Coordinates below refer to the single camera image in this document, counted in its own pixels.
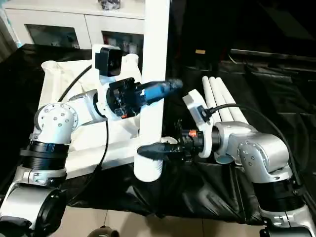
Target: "robotic arm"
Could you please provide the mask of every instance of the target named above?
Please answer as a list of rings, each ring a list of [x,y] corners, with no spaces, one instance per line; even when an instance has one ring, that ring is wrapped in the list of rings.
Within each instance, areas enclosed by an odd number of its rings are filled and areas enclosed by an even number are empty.
[[[66,206],[59,187],[67,176],[65,162],[73,131],[82,125],[136,116],[144,105],[182,87],[179,80],[135,82],[133,74],[140,75],[137,55],[122,59],[122,51],[111,46],[95,45],[92,58],[99,70],[99,88],[66,103],[45,105],[35,115],[29,145],[20,152],[22,164],[0,208],[5,236],[42,237],[58,229]],[[120,71],[121,62],[129,64],[127,71]]]
[[[203,85],[209,107],[235,104],[220,78],[203,79]],[[247,123],[239,108],[225,108],[218,114],[208,108],[196,90],[190,91],[183,100],[198,130],[180,131],[178,144],[155,143],[142,146],[137,152],[159,159],[174,153],[198,154],[206,158],[212,151],[220,164],[242,165],[253,184],[260,214],[267,226],[260,231],[260,236],[316,237],[309,208],[296,189],[285,143],[274,135],[258,132]]]

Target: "black cloth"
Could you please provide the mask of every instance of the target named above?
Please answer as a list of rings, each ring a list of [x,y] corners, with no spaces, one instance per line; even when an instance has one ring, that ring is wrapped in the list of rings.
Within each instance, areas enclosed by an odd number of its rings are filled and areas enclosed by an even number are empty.
[[[18,162],[19,149],[33,129],[33,115],[40,99],[46,60],[72,61],[91,58],[90,50],[61,49],[25,45],[0,64],[1,78],[8,92],[5,104],[7,126],[4,146],[12,155],[2,157],[1,175],[9,177]],[[236,102],[249,105],[268,116],[285,134],[299,164],[300,174],[311,197],[316,200],[316,77],[299,73],[250,66],[220,65],[220,76]],[[181,96],[196,88],[202,95],[203,72],[183,68],[184,90],[165,100],[163,134],[174,134],[174,123],[183,128],[195,124]],[[261,132],[275,131],[255,115],[243,111],[249,123]],[[90,175],[67,180],[63,185],[73,197]],[[165,162],[161,177],[143,183],[133,175],[133,164],[100,172],[72,206],[133,211],[142,215],[211,218],[253,225],[261,224],[258,202],[252,184],[240,167],[218,165],[213,159],[192,163]]]

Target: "wire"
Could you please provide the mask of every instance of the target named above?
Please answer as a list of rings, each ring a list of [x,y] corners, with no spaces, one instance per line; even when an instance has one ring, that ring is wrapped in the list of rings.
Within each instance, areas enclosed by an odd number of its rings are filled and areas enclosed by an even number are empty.
[[[229,54],[228,54],[228,57],[233,63],[237,64],[237,62]]]
[[[92,65],[88,66],[86,69],[84,69],[71,83],[70,85],[66,88],[64,93],[60,96],[58,102],[62,102],[62,100],[65,98],[67,93],[70,91],[70,89],[76,84],[76,82],[90,69],[92,68]]]
[[[278,127],[270,120],[268,119],[265,115],[263,115],[261,112],[249,107],[249,106],[246,106],[246,105],[241,105],[241,104],[225,104],[225,105],[219,105],[215,108],[210,108],[208,109],[208,111],[213,114],[215,113],[216,111],[218,110],[221,110],[221,109],[224,109],[224,108],[228,108],[228,107],[239,107],[239,108],[243,108],[243,109],[247,109],[257,115],[259,115],[260,117],[262,117],[265,121],[267,121],[274,129],[275,131],[278,133],[278,135],[280,136],[280,138],[282,139],[282,141],[284,142],[284,144],[286,145],[287,147],[287,150],[288,150],[288,153],[289,153],[289,157],[290,157],[290,165],[292,167],[292,171],[293,171],[293,174],[294,174],[294,177],[296,179],[296,183],[298,186],[301,186],[302,183],[301,183],[301,180],[300,180],[300,177],[299,177],[299,174],[297,172],[297,168],[296,168],[296,164],[295,164],[295,160],[294,160],[294,156],[293,156],[293,153],[292,153],[292,150],[285,138],[285,136],[283,135],[283,133],[280,131],[280,129],[278,129]]]
[[[79,192],[73,196],[67,203],[70,204],[76,197],[78,197],[91,183],[91,181],[94,179],[95,175],[102,170],[102,163],[104,161],[105,155],[108,151],[108,147],[109,147],[109,124],[108,121],[105,121],[105,126],[106,126],[106,131],[107,131],[107,140],[106,140],[106,144],[105,144],[105,150],[104,153],[102,155],[102,158],[99,162],[99,164],[95,167],[95,169],[93,170],[92,174],[90,175],[89,179],[86,181],[86,183],[84,184],[84,186],[79,190]]]
[[[78,82],[78,80],[86,73],[88,72],[90,69],[92,68],[92,65],[88,66],[86,69],[84,69],[71,83],[70,85],[66,88],[66,90],[62,93],[62,95],[60,96],[58,102],[61,102],[65,96],[67,95],[67,93],[71,90],[71,88],[76,84],[76,82]],[[86,181],[85,185],[79,190],[79,192],[74,195],[67,203],[70,204],[76,197],[78,197],[87,187],[88,185],[91,183],[91,181],[94,179],[95,175],[102,170],[102,163],[104,161],[105,155],[108,151],[108,147],[109,147],[109,123],[106,120],[105,121],[105,127],[106,127],[106,133],[107,133],[107,139],[106,139],[106,144],[105,144],[105,149],[104,149],[104,153],[101,157],[101,160],[99,162],[99,164],[94,168],[92,174],[90,175],[89,179]]]

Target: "floor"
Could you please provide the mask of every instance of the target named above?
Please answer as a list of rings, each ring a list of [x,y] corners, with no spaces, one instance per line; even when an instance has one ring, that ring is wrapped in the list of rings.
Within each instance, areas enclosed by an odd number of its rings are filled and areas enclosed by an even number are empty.
[[[121,237],[259,237],[262,227],[179,217],[143,217],[130,212],[67,207],[53,237],[87,237],[106,225]]]

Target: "white pvc pipe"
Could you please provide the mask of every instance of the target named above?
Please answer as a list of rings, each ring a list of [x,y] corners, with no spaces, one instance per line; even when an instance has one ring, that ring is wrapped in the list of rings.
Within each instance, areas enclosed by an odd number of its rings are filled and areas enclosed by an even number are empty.
[[[146,0],[142,83],[165,80],[170,0]],[[163,100],[145,107],[140,116],[141,145],[161,140]],[[144,182],[158,179],[162,160],[135,155],[134,174]]]
[[[216,107],[217,105],[216,105],[216,102],[215,102],[215,98],[214,98],[213,91],[212,91],[211,85],[209,83],[208,77],[203,76],[202,77],[202,83],[203,83],[203,88],[204,88],[204,94],[205,94],[205,100],[206,100],[207,107],[209,107],[209,108]],[[212,118],[214,120],[214,124],[221,121],[221,117],[219,116],[218,111],[216,111],[212,115]]]
[[[218,106],[226,104],[226,101],[224,100],[224,97],[221,93],[220,86],[218,85],[215,77],[210,77],[209,83],[211,85],[216,104]],[[224,108],[224,109],[219,110],[219,114],[220,114],[223,122],[234,121],[234,119],[231,115],[231,112],[229,111],[228,108]]]
[[[226,104],[235,104],[235,100],[232,97],[231,93],[228,91],[227,87],[225,86],[224,82],[222,81],[221,78],[216,78],[216,82],[217,84],[220,86],[222,95],[224,97],[224,100],[226,102]],[[240,108],[237,107],[231,107],[228,108],[229,111],[231,112],[231,115],[234,119],[234,121],[240,121],[240,122],[244,122],[244,123],[248,123],[247,119],[245,118],[245,116],[243,115],[243,113],[241,112]]]

